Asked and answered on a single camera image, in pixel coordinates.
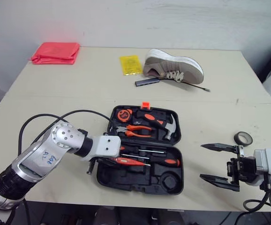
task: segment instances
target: black tape roll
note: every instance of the black tape roll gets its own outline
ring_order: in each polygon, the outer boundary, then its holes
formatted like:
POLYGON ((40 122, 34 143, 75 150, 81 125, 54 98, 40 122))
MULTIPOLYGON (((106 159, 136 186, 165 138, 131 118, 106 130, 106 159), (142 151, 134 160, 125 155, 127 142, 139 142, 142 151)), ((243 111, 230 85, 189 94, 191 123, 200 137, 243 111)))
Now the black tape roll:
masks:
POLYGON ((243 145, 244 147, 248 146, 248 145, 251 145, 252 142, 253 142, 253 139, 252 139, 251 135, 244 132, 244 131, 240 131, 240 132, 236 133, 233 138, 234 138, 234 141, 237 144, 243 145))

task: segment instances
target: white wall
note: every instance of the white wall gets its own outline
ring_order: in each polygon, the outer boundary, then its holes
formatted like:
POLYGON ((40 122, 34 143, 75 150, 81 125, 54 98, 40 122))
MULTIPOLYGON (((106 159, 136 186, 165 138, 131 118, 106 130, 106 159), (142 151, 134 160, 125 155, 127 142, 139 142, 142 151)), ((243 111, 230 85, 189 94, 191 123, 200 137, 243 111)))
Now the white wall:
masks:
POLYGON ((271 56, 271 0, 0 0, 0 99, 45 41, 242 50, 257 72, 271 56))

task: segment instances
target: white table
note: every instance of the white table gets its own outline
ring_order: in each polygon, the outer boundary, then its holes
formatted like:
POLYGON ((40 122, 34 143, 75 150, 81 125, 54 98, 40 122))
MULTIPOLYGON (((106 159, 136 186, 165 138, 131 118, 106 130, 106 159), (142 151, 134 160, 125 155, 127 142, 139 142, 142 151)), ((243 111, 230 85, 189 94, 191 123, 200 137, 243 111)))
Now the white table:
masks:
MULTIPOLYGON (((227 177, 232 153, 214 152, 203 143, 234 144, 238 131, 250 133, 254 142, 245 148, 271 147, 271 98, 238 51, 166 50, 199 62, 211 92, 172 82, 135 87, 141 75, 123 76, 120 56, 136 54, 141 62, 148 49, 81 48, 74 65, 32 65, 30 62, 0 103, 0 172, 17 155, 21 125, 38 113, 62 115, 75 109, 92 109, 110 115, 117 105, 167 108, 178 113, 182 139, 176 147, 184 162, 184 189, 180 195, 147 195, 103 187, 96 174, 86 174, 88 163, 67 154, 59 166, 27 194, 27 200, 94 205, 116 205, 182 210, 243 210, 246 199, 261 199, 258 187, 241 183, 241 191, 215 187, 199 174, 227 177)), ((107 121, 78 113, 68 117, 91 135, 102 134, 107 121)), ((23 135, 23 149, 52 119, 37 119, 23 135)))

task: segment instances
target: sneaker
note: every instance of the sneaker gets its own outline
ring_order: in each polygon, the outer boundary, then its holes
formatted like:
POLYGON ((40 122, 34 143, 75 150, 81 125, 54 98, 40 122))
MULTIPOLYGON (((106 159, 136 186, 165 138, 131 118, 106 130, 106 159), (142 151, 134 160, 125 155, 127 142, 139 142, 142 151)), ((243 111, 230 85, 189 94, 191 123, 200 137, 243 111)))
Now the sneaker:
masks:
POLYGON ((195 60, 184 56, 172 56, 159 49, 149 50, 143 73, 145 76, 193 84, 202 83, 204 78, 202 68, 195 60))

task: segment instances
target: red screwdriver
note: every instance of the red screwdriver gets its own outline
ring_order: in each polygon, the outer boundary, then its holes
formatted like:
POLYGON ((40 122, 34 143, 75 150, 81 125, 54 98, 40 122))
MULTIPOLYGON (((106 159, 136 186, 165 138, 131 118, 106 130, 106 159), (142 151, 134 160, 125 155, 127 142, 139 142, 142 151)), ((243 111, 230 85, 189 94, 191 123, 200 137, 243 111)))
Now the red screwdriver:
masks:
POLYGON ((121 165, 147 165, 150 166, 150 164, 145 164, 130 158, 123 158, 123 157, 118 157, 118 158, 112 158, 112 160, 116 161, 117 163, 121 165))
POLYGON ((142 157, 142 156, 126 155, 126 154, 122 154, 122 155, 128 156, 128 157, 145 158, 145 159, 149 160, 151 163, 157 163, 157 164, 165 165, 168 167, 179 167, 181 164, 180 160, 175 159, 175 158, 166 158, 166 157, 150 157, 150 158, 148 158, 148 157, 142 157))

